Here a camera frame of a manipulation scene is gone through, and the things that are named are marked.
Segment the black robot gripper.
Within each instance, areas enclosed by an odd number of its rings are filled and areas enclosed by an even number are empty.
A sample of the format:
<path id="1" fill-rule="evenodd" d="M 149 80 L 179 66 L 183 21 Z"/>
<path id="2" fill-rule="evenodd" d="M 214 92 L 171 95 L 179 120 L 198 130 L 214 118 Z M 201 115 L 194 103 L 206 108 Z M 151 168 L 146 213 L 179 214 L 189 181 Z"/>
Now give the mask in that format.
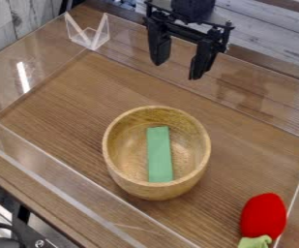
<path id="1" fill-rule="evenodd" d="M 150 59 L 155 66 L 170 58 L 171 37 L 197 45 L 190 79 L 211 70 L 217 50 L 227 50 L 234 23 L 215 12 L 217 0 L 146 0 Z"/>

